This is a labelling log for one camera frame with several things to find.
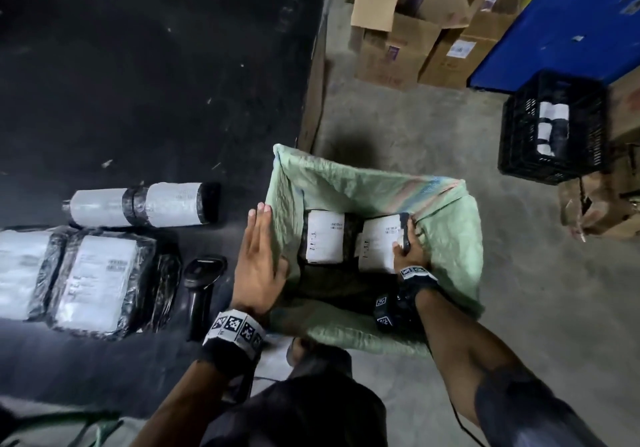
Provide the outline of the cardboard box with white label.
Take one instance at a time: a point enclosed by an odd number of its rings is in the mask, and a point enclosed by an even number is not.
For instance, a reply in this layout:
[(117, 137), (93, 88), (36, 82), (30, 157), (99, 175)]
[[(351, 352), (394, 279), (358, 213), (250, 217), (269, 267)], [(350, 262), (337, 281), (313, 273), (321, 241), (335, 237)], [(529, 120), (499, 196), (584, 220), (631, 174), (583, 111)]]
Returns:
[(418, 83), (465, 89), (468, 79), (515, 18), (512, 14), (479, 11), (466, 28), (443, 30), (420, 71)]

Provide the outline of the torn cardboard boxes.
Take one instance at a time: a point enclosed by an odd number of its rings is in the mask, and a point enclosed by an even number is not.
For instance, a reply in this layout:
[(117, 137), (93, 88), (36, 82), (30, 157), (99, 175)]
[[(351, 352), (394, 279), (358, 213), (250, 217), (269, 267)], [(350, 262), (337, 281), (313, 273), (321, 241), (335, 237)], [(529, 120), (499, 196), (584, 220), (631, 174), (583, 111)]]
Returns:
[(640, 65), (609, 90), (609, 168), (558, 187), (561, 224), (583, 241), (640, 239)]

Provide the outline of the left wristband with marker tags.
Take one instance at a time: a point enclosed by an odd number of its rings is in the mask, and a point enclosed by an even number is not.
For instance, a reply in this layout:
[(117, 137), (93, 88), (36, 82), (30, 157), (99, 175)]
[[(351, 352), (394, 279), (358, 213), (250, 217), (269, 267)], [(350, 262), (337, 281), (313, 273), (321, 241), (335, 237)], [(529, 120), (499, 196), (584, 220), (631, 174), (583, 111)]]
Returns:
[(231, 309), (218, 313), (202, 346), (212, 350), (214, 341), (228, 343), (237, 346), (253, 362), (260, 355), (266, 336), (265, 329), (249, 313)]

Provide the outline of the person's dark sleeve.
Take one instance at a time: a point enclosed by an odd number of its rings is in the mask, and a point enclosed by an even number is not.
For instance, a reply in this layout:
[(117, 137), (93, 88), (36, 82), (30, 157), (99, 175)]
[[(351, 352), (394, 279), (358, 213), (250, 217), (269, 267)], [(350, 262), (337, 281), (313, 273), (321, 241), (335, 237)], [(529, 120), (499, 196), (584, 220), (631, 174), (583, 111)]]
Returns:
[(525, 366), (487, 372), (474, 407), (490, 447), (607, 447)]

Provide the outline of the person's left hand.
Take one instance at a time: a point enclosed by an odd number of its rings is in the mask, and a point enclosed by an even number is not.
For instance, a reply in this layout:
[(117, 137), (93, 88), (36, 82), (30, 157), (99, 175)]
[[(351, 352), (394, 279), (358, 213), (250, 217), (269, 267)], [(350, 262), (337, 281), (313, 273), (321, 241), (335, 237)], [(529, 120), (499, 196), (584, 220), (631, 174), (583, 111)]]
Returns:
[(260, 202), (248, 212), (234, 273), (230, 308), (249, 313), (264, 322), (284, 287), (276, 287), (278, 258), (272, 249), (273, 212)]

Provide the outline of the white labelled parcels in crate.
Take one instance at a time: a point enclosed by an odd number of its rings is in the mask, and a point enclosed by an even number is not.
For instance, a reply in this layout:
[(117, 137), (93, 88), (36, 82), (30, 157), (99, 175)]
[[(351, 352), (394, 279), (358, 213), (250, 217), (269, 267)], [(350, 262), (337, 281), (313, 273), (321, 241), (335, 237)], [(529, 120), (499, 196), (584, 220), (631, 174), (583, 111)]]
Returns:
[(570, 106), (541, 102), (536, 135), (537, 153), (567, 160), (569, 136)]

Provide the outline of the right wristband with marker tags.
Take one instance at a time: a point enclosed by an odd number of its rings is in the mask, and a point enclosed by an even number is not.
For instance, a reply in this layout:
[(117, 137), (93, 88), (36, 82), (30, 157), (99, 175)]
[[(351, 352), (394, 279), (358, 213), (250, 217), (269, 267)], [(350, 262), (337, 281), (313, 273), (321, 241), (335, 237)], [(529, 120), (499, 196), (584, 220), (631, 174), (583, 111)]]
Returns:
[(438, 283), (438, 279), (422, 266), (408, 266), (400, 270), (399, 276), (404, 282), (420, 281)]

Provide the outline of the person's right forearm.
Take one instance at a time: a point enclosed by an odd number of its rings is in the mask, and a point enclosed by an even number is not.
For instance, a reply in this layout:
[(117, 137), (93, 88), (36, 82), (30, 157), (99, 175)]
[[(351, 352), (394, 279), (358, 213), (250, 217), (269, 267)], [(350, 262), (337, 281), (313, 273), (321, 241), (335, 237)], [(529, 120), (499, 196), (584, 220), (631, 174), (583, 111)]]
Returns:
[(480, 383), (492, 370), (520, 364), (519, 358), (438, 291), (420, 290), (415, 306), (452, 405), (479, 427), (475, 398)]

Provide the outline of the black barcode scanner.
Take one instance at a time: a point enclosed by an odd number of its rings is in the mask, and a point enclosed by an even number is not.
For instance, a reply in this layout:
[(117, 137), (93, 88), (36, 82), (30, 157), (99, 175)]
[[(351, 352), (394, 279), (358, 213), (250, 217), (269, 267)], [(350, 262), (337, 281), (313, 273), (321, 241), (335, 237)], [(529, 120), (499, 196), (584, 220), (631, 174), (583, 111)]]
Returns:
[(214, 284), (227, 270), (227, 258), (220, 255), (193, 259), (182, 273), (182, 285), (188, 293), (189, 342), (201, 341), (210, 327), (210, 308)]

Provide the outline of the person's dark trousers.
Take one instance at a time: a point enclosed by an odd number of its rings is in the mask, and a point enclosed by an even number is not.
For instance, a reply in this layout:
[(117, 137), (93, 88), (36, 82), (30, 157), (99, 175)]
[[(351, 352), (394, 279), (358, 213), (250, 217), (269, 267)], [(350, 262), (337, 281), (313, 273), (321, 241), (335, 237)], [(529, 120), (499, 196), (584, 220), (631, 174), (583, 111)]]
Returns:
[(288, 378), (222, 413), (203, 447), (388, 447), (386, 408), (353, 378), (351, 355), (302, 344)]

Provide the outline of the black parcel with white label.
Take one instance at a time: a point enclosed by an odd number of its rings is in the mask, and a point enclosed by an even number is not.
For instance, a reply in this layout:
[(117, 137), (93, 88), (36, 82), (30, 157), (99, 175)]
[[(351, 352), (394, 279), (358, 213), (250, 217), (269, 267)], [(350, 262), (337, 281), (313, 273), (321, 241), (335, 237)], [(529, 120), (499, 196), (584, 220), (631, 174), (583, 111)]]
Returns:
[(304, 265), (343, 265), (354, 257), (360, 218), (351, 213), (306, 210), (298, 258)]
[(398, 214), (364, 221), (359, 237), (358, 271), (394, 274), (393, 242), (398, 242)]

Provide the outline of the person's right hand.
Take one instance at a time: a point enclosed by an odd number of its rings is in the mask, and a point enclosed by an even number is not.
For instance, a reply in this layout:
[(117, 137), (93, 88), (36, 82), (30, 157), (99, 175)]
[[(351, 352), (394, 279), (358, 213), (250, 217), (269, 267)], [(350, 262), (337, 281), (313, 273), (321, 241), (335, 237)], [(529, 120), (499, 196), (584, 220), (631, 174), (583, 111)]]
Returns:
[(408, 251), (404, 251), (402, 246), (397, 242), (393, 242), (392, 250), (394, 253), (394, 269), (397, 274), (401, 270), (410, 266), (421, 266), (430, 268), (429, 252), (425, 251), (415, 230), (415, 221), (413, 217), (409, 217), (406, 229), (406, 237), (410, 243)]

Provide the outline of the green woven sack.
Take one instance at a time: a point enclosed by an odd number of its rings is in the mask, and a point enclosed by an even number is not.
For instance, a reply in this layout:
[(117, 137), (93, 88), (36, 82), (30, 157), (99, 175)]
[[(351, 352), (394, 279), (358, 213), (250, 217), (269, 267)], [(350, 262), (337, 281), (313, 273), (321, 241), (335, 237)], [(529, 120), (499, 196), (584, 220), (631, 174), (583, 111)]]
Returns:
[(361, 218), (409, 213), (441, 286), (473, 318), (483, 313), (481, 218), (464, 180), (355, 168), (283, 144), (273, 152), (266, 203), (275, 257), (289, 261), (289, 273), (268, 315), (270, 332), (370, 354), (429, 356), (417, 332), (382, 332), (375, 325), (372, 306), (383, 294), (382, 277), (357, 279), (347, 267), (301, 271), (305, 215), (313, 209)]

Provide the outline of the black plastic crate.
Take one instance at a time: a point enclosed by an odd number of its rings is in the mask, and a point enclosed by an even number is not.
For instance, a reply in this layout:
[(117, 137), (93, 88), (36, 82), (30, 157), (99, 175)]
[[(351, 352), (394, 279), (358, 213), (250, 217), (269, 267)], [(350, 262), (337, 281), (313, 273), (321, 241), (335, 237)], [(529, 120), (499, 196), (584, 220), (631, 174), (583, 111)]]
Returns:
[[(536, 151), (540, 103), (570, 106), (568, 159)], [(609, 164), (609, 90), (599, 80), (540, 70), (502, 110), (498, 169), (503, 175), (558, 185)]]

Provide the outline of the wristband with marker tags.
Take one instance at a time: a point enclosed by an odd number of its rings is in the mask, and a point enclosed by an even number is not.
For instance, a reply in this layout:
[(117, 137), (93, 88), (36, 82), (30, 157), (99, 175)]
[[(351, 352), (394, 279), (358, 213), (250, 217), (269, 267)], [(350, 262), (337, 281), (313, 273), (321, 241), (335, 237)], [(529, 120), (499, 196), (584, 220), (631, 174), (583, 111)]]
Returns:
[(422, 266), (408, 266), (400, 270), (399, 276), (404, 282), (420, 281), (438, 283), (438, 279)]
[(260, 355), (266, 336), (265, 329), (249, 313), (231, 309), (218, 313), (202, 346), (212, 350), (214, 341), (228, 343), (237, 346), (253, 362)]

